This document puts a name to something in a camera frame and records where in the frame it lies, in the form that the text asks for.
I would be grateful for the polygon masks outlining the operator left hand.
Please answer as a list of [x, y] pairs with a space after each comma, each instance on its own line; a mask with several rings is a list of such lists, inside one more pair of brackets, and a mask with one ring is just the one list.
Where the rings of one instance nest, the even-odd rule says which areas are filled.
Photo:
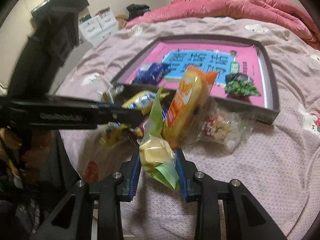
[[[11, 168], [14, 175], [23, 173], [27, 182], [39, 179], [40, 168], [46, 162], [53, 141], [53, 132], [49, 130], [30, 130], [25, 135], [16, 135], [8, 128], [1, 129], [1, 161]], [[18, 151], [18, 159], [23, 167], [19, 168], [8, 156]]]

